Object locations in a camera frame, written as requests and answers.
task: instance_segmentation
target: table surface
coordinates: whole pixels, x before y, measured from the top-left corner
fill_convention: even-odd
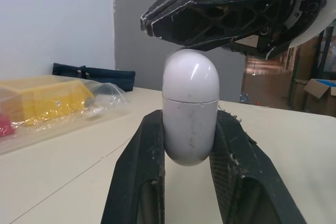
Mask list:
[[[161,92],[127,93],[128,113],[0,156],[0,223],[100,223],[115,163]],[[307,223],[336,223],[336,119],[220,102],[271,158]],[[208,159],[165,163],[165,220],[220,223]]]

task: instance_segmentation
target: black bag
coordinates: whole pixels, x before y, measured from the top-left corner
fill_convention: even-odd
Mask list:
[[[132,91],[134,86],[134,71],[119,71],[101,68],[74,67],[54,63],[52,68],[54,76],[68,76],[88,79],[98,82],[110,82],[124,91]]]

